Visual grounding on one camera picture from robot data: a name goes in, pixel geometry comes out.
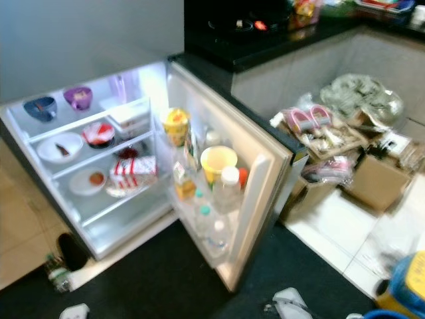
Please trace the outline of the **red white striped food box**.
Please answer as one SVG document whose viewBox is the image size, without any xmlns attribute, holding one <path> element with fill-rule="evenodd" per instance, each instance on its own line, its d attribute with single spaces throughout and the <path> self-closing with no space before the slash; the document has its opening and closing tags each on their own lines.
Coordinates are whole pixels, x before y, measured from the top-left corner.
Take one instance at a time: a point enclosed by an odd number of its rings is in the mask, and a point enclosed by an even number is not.
<svg viewBox="0 0 425 319">
<path fill-rule="evenodd" d="M 137 189 L 157 183 L 157 158 L 153 156 L 119 159 L 108 170 L 112 185 L 118 189 Z"/>
</svg>

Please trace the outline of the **glass fridge shelf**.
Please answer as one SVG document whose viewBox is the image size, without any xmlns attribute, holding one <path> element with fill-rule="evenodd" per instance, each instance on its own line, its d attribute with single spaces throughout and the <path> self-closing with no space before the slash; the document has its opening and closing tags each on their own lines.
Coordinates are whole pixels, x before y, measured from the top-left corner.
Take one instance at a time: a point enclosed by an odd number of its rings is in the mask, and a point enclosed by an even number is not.
<svg viewBox="0 0 425 319">
<path fill-rule="evenodd" d="M 116 153 L 119 151 L 134 146 L 137 143 L 148 140 L 150 137 L 155 136 L 154 131 L 141 134 L 130 140 L 125 140 L 117 145 L 110 146 L 106 149 L 95 150 L 86 144 L 83 145 L 83 150 L 77 154 L 77 157 L 68 164 L 49 164 L 46 169 L 48 173 L 46 178 L 58 179 L 65 176 L 68 173 L 72 173 L 79 168 L 87 167 L 92 162 L 101 161 L 104 158 L 116 157 Z"/>
<path fill-rule="evenodd" d="M 125 195 L 119 195 L 119 197 L 110 195 L 108 191 L 101 191 L 90 197 L 76 198 L 73 203 L 79 216 L 78 224 L 89 226 L 98 219 L 109 215 L 112 211 L 127 206 L 130 201 L 135 201 L 137 198 L 151 197 L 152 193 L 161 193 L 168 182 L 170 182 L 170 179 L 160 179 L 158 182 L 152 183 L 152 185 L 130 191 Z"/>
<path fill-rule="evenodd" d="M 104 110 L 92 110 L 91 112 L 79 113 L 75 110 L 61 109 L 54 120 L 41 124 L 28 124 L 25 130 L 25 141 L 35 143 L 37 141 L 45 140 L 46 138 L 55 136 L 59 133 L 81 130 L 88 124 L 94 122 L 109 122 L 107 113 Z"/>
</svg>

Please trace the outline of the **grey two-door fridge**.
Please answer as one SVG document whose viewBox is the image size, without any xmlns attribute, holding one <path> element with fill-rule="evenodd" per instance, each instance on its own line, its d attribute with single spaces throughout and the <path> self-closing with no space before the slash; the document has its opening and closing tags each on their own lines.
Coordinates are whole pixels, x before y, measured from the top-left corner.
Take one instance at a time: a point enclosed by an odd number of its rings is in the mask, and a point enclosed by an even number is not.
<svg viewBox="0 0 425 319">
<path fill-rule="evenodd" d="M 155 136 L 132 147 L 139 158 L 157 158 L 159 180 L 171 179 L 163 159 L 165 136 L 153 118 L 168 106 L 168 58 L 185 48 L 185 0 L 3 0 L 0 14 L 2 126 L 19 147 L 18 160 L 27 164 L 31 178 L 72 236 L 88 250 L 89 258 L 104 259 L 172 209 L 167 186 L 89 226 L 79 225 L 73 200 L 89 195 L 73 194 L 68 183 L 82 168 L 58 179 L 46 178 L 46 167 L 53 163 L 37 155 L 43 140 L 25 141 L 27 125 L 40 121 L 28 115 L 23 104 L 50 96 L 56 100 L 57 113 L 74 110 L 63 93 L 75 87 L 93 91 L 85 112 L 104 110 L 101 104 L 109 98 L 118 104 L 149 98 Z M 104 158 L 83 168 L 104 170 L 106 183 L 101 191 L 119 197 L 135 189 L 112 185 L 108 170 L 116 161 L 116 157 Z"/>
</svg>

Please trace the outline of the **white bowl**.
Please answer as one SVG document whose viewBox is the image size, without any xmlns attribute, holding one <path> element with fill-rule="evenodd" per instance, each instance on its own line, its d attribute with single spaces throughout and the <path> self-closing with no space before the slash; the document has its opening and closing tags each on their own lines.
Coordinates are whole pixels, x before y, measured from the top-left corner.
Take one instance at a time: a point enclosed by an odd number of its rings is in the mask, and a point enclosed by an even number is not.
<svg viewBox="0 0 425 319">
<path fill-rule="evenodd" d="M 66 132 L 43 140 L 36 148 L 42 160 L 53 164 L 65 164 L 76 159 L 85 146 L 80 134 Z"/>
</svg>

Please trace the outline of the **blue bowl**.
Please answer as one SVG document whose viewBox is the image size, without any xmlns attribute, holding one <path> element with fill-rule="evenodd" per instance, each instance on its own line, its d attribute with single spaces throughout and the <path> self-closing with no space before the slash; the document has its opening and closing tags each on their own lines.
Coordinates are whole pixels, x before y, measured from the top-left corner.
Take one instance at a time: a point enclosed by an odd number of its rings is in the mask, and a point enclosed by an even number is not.
<svg viewBox="0 0 425 319">
<path fill-rule="evenodd" d="M 43 96 L 27 101 L 23 104 L 23 108 L 28 115 L 43 124 L 51 122 L 57 115 L 56 100 L 50 96 Z"/>
</svg>

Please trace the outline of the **white plate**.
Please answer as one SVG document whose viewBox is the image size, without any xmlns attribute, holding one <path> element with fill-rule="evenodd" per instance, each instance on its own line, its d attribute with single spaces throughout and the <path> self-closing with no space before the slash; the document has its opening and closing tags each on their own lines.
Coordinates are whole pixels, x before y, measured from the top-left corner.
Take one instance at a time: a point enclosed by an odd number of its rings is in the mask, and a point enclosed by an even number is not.
<svg viewBox="0 0 425 319">
<path fill-rule="evenodd" d="M 73 173 L 68 187 L 75 195 L 94 195 L 103 189 L 106 183 L 106 172 L 101 168 L 82 168 Z"/>
</svg>

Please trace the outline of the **purple bowl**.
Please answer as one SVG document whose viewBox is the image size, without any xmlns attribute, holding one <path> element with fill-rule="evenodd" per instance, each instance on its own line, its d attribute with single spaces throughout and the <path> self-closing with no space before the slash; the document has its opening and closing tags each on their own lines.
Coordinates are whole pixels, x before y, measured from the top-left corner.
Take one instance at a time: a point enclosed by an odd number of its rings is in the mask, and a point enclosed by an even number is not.
<svg viewBox="0 0 425 319">
<path fill-rule="evenodd" d="M 74 110 L 85 112 L 85 110 L 90 109 L 93 100 L 93 91 L 88 87 L 69 88 L 64 91 L 63 97 Z"/>
</svg>

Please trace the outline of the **bowl with red cover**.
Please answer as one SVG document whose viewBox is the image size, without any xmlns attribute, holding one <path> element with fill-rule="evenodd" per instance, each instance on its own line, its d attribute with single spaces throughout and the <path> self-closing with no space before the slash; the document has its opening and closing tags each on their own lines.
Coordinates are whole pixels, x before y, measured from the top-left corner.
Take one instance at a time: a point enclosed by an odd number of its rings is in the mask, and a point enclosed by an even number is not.
<svg viewBox="0 0 425 319">
<path fill-rule="evenodd" d="M 82 130 L 83 139 L 88 143 L 91 148 L 104 149 L 110 147 L 115 139 L 115 128 L 110 124 L 103 122 L 95 122 L 89 124 Z"/>
</svg>

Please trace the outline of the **black slipper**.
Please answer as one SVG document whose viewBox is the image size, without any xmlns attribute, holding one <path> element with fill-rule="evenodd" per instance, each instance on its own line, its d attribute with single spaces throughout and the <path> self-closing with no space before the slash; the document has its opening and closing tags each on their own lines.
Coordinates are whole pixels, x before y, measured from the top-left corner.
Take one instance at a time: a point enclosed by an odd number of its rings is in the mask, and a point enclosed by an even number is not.
<svg viewBox="0 0 425 319">
<path fill-rule="evenodd" d="M 56 247 L 58 247 L 58 251 L 60 251 L 68 270 L 77 271 L 87 265 L 89 259 L 88 250 L 80 246 L 79 242 L 69 232 L 58 235 Z"/>
</svg>

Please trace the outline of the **steel bowl red food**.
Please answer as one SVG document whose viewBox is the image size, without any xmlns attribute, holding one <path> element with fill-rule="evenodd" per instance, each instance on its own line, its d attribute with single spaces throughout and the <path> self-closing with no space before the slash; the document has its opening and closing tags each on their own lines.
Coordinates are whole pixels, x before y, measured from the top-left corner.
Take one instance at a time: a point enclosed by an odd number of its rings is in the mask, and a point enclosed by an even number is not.
<svg viewBox="0 0 425 319">
<path fill-rule="evenodd" d="M 124 149 L 117 151 L 114 155 L 119 160 L 126 160 L 131 158 L 138 158 L 139 152 L 134 147 L 124 147 Z"/>
</svg>

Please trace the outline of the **small bottle green cap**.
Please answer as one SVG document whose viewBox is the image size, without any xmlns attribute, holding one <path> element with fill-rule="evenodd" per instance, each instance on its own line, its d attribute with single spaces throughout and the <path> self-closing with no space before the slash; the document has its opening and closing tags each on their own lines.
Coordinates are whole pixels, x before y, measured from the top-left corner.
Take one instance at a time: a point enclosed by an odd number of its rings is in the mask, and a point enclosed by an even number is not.
<svg viewBox="0 0 425 319">
<path fill-rule="evenodd" d="M 72 291 L 70 271 L 66 267 L 66 261 L 62 257 L 49 253 L 44 264 L 46 276 L 54 286 L 55 291 L 64 294 Z"/>
</svg>

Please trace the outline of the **clear plastic container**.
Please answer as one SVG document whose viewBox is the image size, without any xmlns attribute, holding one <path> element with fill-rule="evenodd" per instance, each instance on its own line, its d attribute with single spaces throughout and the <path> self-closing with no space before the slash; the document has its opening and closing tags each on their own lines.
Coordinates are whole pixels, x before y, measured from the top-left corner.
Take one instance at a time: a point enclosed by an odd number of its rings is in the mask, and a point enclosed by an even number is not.
<svg viewBox="0 0 425 319">
<path fill-rule="evenodd" d="M 149 98 L 139 98 L 125 104 L 118 104 L 115 98 L 109 98 L 101 106 L 119 138 L 130 140 L 151 131 Z"/>
</svg>

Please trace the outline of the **yellow noodle cup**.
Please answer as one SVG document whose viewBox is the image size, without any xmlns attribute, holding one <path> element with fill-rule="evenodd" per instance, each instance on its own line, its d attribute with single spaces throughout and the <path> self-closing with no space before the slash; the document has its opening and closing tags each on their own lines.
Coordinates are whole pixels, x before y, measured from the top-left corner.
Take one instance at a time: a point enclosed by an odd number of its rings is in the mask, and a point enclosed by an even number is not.
<svg viewBox="0 0 425 319">
<path fill-rule="evenodd" d="M 189 139 L 189 119 L 189 113 L 179 108 L 167 109 L 160 115 L 162 128 L 172 146 L 186 146 Z"/>
</svg>

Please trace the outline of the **white yellow juice carton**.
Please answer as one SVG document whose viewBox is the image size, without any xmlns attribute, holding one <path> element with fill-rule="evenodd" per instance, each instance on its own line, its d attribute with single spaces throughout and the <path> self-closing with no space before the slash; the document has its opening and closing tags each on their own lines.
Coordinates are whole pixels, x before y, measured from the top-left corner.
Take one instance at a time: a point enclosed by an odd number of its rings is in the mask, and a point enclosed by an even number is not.
<svg viewBox="0 0 425 319">
<path fill-rule="evenodd" d="M 191 200 L 195 196 L 197 186 L 191 172 L 187 171 L 179 161 L 173 165 L 173 179 L 174 189 L 180 201 Z"/>
</svg>

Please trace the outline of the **green carton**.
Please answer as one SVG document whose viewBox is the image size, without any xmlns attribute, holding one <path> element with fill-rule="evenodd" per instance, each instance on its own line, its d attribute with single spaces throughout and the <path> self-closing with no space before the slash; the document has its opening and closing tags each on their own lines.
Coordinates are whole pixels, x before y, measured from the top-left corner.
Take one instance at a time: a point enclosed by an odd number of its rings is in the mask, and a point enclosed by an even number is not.
<svg viewBox="0 0 425 319">
<path fill-rule="evenodd" d="M 195 172 L 200 170 L 199 136 L 192 125 L 189 125 L 185 138 L 185 155 L 189 167 Z"/>
</svg>

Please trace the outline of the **dark carpet mat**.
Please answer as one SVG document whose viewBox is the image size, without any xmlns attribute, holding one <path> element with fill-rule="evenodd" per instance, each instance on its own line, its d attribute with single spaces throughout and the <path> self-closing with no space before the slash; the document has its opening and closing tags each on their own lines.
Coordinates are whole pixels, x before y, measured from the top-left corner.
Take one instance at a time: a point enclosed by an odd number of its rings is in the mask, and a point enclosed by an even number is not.
<svg viewBox="0 0 425 319">
<path fill-rule="evenodd" d="M 58 294 L 42 270 L 3 289 L 2 319 L 58 319 L 87 304 L 89 319 L 272 319 L 274 294 L 295 288 L 322 318 L 374 308 L 373 301 L 287 228 L 268 231 L 238 292 L 225 288 L 180 223 L 173 223 L 81 288 Z"/>
</svg>

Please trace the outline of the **clear bottle teal cap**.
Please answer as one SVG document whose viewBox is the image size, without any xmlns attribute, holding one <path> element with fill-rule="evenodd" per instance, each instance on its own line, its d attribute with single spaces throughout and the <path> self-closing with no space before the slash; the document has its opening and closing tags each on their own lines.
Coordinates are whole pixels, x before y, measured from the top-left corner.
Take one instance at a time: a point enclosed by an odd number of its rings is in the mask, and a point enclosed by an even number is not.
<svg viewBox="0 0 425 319">
<path fill-rule="evenodd" d="M 193 199 L 191 201 L 193 205 L 193 222 L 195 226 L 195 211 L 197 210 L 197 207 L 200 206 L 200 204 L 209 204 L 207 203 L 207 199 L 205 197 L 205 194 L 200 189 L 195 190 L 195 194 L 193 195 Z"/>
<path fill-rule="evenodd" d="M 215 213 L 207 204 L 200 204 L 195 211 L 195 228 L 200 238 L 207 238 L 213 229 L 216 221 Z"/>
</svg>

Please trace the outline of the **yellow plastic cup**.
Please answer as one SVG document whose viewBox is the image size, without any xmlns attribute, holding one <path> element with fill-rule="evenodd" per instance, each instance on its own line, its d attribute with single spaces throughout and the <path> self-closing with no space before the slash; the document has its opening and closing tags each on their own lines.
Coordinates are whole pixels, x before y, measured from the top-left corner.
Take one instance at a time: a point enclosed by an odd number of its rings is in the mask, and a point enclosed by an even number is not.
<svg viewBox="0 0 425 319">
<path fill-rule="evenodd" d="M 226 167 L 236 167 L 238 154 L 227 146 L 207 147 L 201 153 L 201 168 L 209 187 L 212 188 L 220 180 L 222 170 Z"/>
</svg>

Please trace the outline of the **clear bottle white cap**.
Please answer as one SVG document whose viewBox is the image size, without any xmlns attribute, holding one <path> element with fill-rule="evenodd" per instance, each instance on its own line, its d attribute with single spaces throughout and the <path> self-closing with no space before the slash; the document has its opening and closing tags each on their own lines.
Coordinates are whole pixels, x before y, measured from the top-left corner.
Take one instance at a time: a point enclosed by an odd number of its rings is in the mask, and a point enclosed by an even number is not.
<svg viewBox="0 0 425 319">
<path fill-rule="evenodd" d="M 236 167 L 225 167 L 213 186 L 213 200 L 222 215 L 230 215 L 242 206 L 242 184 L 240 171 Z"/>
</svg>

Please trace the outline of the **clear plastic bottle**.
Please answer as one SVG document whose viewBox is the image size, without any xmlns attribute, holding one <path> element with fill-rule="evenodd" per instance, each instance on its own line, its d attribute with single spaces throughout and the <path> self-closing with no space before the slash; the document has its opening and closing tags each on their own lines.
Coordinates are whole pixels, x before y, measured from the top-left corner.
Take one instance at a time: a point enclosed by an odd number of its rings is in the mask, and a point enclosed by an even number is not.
<svg viewBox="0 0 425 319">
<path fill-rule="evenodd" d="M 211 221 L 207 228 L 206 243 L 212 256 L 224 255 L 230 245 L 230 224 L 224 219 Z"/>
</svg>

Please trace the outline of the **black kitchen countertop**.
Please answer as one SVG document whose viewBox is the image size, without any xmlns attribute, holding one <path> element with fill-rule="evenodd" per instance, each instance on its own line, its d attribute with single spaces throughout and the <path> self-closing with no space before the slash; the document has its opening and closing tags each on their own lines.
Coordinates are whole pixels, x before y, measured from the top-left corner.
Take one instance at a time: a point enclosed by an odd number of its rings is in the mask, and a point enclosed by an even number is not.
<svg viewBox="0 0 425 319">
<path fill-rule="evenodd" d="M 252 29 L 221 31 L 199 15 L 204 0 L 185 0 L 185 49 L 228 72 L 243 72 L 297 49 L 372 27 L 425 41 L 425 0 L 324 0 L 318 23 L 289 30 L 288 17 L 253 22 Z"/>
</svg>

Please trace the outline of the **black induction stove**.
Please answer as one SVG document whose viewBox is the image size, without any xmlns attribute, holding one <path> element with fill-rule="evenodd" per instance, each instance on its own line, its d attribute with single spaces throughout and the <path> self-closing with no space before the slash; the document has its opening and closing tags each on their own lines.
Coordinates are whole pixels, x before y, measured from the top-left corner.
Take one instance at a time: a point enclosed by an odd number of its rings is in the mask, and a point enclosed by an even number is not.
<svg viewBox="0 0 425 319">
<path fill-rule="evenodd" d="M 210 28 L 221 31 L 252 29 L 253 22 L 288 17 L 286 0 L 204 0 L 199 15 Z"/>
</svg>

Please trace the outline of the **grey counter side panel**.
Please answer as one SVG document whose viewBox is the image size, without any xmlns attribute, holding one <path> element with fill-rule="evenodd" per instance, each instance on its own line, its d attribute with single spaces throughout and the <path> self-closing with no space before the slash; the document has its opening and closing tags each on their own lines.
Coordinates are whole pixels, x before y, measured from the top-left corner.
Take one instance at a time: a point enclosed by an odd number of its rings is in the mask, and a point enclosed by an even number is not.
<svg viewBox="0 0 425 319">
<path fill-rule="evenodd" d="M 258 115 L 270 118 L 294 106 L 302 94 L 317 93 L 349 73 L 379 80 L 400 95 L 409 118 L 425 123 L 425 45 L 365 28 L 239 72 L 231 92 Z"/>
</svg>

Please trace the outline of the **pink white pack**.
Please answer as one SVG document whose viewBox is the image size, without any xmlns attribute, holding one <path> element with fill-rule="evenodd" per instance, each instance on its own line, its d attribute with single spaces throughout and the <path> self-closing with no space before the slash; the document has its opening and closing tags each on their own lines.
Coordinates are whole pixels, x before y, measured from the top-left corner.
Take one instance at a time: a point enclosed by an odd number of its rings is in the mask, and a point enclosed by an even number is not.
<svg viewBox="0 0 425 319">
<path fill-rule="evenodd" d="M 306 109 L 288 108 L 270 119 L 270 124 L 289 136 L 300 137 L 309 134 L 312 138 L 322 137 L 332 126 L 332 112 L 321 104 Z"/>
</svg>

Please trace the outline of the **pink white plastic bag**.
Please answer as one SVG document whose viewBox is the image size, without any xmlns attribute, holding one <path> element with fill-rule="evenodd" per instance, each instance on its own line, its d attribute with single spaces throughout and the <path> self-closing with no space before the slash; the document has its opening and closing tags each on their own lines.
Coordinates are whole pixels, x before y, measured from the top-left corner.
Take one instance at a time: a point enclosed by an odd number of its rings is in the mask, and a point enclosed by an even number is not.
<svg viewBox="0 0 425 319">
<path fill-rule="evenodd" d="M 336 183 L 347 186 L 353 181 L 353 162 L 337 156 L 306 166 L 301 176 L 310 183 Z"/>
</svg>

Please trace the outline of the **yellow snack packet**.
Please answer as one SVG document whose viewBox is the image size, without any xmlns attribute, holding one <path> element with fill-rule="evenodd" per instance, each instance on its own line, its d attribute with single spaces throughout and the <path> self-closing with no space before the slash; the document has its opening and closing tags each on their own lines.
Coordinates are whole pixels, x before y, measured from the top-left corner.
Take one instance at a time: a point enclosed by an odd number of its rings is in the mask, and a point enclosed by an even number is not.
<svg viewBox="0 0 425 319">
<path fill-rule="evenodd" d="M 301 29 L 318 23 L 324 0 L 288 0 L 289 30 Z"/>
</svg>

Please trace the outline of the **open cardboard box with clutter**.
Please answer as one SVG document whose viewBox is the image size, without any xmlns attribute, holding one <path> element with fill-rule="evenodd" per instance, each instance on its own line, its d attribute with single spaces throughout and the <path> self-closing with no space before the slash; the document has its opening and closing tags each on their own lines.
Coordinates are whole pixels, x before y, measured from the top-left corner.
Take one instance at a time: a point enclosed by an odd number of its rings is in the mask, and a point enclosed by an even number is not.
<svg viewBox="0 0 425 319">
<path fill-rule="evenodd" d="M 307 146 L 313 161 L 343 156 L 369 144 L 362 134 L 347 125 L 322 126 L 295 133 L 295 137 Z"/>
</svg>

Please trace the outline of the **crumpled grey plastic bag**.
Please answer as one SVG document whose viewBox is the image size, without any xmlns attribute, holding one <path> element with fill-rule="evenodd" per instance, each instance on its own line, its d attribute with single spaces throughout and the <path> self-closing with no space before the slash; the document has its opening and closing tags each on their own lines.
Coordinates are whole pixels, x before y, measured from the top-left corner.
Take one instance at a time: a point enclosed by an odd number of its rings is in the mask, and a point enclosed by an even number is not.
<svg viewBox="0 0 425 319">
<path fill-rule="evenodd" d="M 377 127 L 387 130 L 406 115 L 400 95 L 364 74 L 344 74 L 319 91 L 319 97 L 334 112 L 351 120 L 359 110 Z"/>
</svg>

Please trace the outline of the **brown cardboard box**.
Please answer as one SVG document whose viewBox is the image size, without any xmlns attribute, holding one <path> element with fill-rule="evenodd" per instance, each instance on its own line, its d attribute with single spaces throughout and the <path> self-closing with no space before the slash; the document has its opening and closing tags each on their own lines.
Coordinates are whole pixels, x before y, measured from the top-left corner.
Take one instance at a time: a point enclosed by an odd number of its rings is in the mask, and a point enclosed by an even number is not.
<svg viewBox="0 0 425 319">
<path fill-rule="evenodd" d="M 364 153 L 355 165 L 352 182 L 342 187 L 342 194 L 375 215 L 394 215 L 412 180 L 411 173 Z"/>
</svg>

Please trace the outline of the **blue bucket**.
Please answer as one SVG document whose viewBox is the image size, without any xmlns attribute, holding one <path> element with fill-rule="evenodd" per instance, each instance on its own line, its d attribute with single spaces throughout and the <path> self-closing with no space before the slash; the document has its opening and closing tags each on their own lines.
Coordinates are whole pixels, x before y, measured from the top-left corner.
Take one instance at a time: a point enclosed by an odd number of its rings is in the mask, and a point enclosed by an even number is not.
<svg viewBox="0 0 425 319">
<path fill-rule="evenodd" d="M 404 314 L 386 309 L 376 309 L 367 311 L 364 314 L 352 313 L 345 317 L 345 319 L 409 319 Z"/>
</svg>

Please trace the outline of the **blue yellow container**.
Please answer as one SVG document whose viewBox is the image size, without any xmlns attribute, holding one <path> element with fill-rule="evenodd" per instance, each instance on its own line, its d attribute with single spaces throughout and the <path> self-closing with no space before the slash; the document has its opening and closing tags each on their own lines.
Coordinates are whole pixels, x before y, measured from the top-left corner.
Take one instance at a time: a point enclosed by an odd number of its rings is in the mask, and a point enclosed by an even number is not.
<svg viewBox="0 0 425 319">
<path fill-rule="evenodd" d="M 375 298 L 377 307 L 397 311 L 409 319 L 425 319 L 425 251 L 401 259 L 386 290 Z"/>
</svg>

